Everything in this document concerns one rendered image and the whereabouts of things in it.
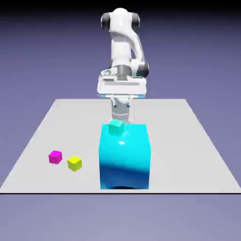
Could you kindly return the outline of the small yellow cube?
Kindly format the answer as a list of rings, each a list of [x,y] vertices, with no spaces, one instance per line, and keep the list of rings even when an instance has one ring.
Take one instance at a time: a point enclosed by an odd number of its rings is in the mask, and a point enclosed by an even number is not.
[[[72,171],[77,171],[82,167],[82,159],[77,156],[72,156],[67,160],[68,168]]]

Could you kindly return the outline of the small magenta cube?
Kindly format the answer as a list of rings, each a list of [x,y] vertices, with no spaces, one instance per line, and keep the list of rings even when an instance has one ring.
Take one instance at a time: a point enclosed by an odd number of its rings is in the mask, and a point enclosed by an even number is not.
[[[60,151],[52,151],[49,155],[49,162],[52,164],[58,164],[62,159],[62,152]]]

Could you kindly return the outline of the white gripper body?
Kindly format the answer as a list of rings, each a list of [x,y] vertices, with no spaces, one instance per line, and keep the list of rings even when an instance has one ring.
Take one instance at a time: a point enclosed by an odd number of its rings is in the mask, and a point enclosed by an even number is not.
[[[137,96],[146,95],[146,78],[127,77],[127,80],[117,80],[115,75],[99,76],[97,93],[100,97]]]

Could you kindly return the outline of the small teal cube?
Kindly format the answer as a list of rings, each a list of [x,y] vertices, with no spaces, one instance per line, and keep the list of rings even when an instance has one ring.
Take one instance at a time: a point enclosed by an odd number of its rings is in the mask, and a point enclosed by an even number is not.
[[[121,120],[112,120],[108,124],[108,132],[110,135],[120,136],[124,131],[124,122]]]

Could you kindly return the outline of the large cyan box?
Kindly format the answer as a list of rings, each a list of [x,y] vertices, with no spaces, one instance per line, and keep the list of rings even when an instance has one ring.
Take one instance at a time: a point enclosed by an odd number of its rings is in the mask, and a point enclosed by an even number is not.
[[[99,142],[101,189],[148,189],[151,145],[145,124],[126,124],[121,135],[103,124]]]

